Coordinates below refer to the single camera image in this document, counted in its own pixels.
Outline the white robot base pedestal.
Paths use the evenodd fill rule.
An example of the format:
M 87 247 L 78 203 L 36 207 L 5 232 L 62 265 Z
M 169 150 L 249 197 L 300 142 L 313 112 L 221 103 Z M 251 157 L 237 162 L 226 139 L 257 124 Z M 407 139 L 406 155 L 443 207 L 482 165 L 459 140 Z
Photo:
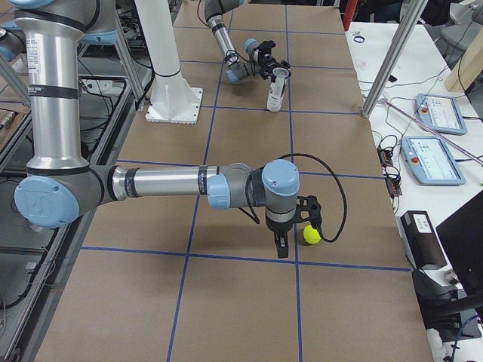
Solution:
M 155 76 L 146 120 L 195 124 L 203 90 L 183 77 L 168 2 L 139 0 L 135 5 Z

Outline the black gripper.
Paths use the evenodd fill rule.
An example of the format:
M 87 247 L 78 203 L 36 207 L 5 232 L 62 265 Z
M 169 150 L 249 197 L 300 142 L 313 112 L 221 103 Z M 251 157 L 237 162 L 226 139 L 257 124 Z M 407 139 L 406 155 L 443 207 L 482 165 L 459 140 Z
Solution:
M 261 54 L 259 74 L 263 80 L 274 81 L 274 74 L 291 75 L 291 65 L 286 60 L 278 62 L 271 54 Z
M 279 259 L 288 258 L 288 232 L 292 229 L 295 210 L 287 213 L 276 213 L 272 210 L 265 211 L 266 226 L 274 233 L 274 242 Z

